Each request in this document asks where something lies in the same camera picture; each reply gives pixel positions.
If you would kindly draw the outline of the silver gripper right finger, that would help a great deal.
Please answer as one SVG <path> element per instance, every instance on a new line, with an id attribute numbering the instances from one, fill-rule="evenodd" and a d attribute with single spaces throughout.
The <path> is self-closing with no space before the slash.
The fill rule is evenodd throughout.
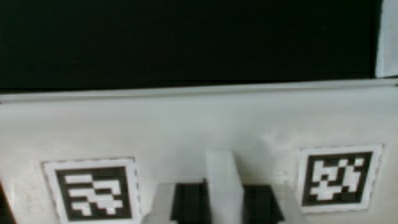
<path id="1" fill-rule="evenodd" d="M 310 224 L 297 203 L 278 200 L 271 185 L 244 186 L 242 224 Z"/>

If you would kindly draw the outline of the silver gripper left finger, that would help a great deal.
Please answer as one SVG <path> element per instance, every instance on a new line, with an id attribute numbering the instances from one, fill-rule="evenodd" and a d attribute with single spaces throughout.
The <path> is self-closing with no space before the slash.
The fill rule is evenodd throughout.
<path id="1" fill-rule="evenodd" d="M 162 183 L 143 224 L 210 224 L 207 183 Z"/>

